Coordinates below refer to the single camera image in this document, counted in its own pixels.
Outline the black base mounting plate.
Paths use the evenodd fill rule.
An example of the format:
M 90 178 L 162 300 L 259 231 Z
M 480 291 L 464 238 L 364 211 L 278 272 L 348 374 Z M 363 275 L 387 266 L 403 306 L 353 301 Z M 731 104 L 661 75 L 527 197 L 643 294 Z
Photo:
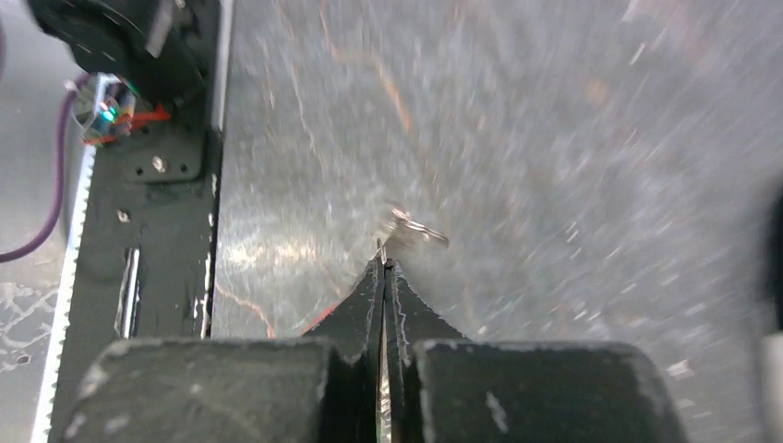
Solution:
M 96 148 L 47 442 L 110 343 L 205 335 L 221 159 L 221 134 L 200 110 Z

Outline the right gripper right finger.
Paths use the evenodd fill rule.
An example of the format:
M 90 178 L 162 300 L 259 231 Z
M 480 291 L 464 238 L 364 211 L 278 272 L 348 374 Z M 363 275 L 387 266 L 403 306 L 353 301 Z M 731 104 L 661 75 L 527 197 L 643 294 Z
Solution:
M 684 442 L 662 376 L 619 341 L 472 341 L 385 269 L 395 442 Z

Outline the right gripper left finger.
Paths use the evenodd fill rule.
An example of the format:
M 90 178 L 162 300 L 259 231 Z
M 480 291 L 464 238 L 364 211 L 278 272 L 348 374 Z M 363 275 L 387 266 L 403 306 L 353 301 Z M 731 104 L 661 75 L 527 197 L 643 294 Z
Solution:
M 383 266 L 297 338 L 135 339 L 78 384 L 62 442 L 373 442 Z

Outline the metal key holder red handle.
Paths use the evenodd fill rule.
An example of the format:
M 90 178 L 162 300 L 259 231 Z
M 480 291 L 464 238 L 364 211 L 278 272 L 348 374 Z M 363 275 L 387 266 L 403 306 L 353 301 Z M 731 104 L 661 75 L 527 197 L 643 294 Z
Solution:
M 463 336 L 413 290 L 394 256 L 419 243 L 446 246 L 448 239 L 398 208 L 387 212 L 373 238 L 374 256 L 352 291 L 304 333 L 329 340 L 346 364 L 334 392 L 347 408 L 347 421 L 338 427 L 347 442 L 392 441 L 406 426 L 405 395 L 415 383 L 405 373 L 415 360 L 414 344 Z

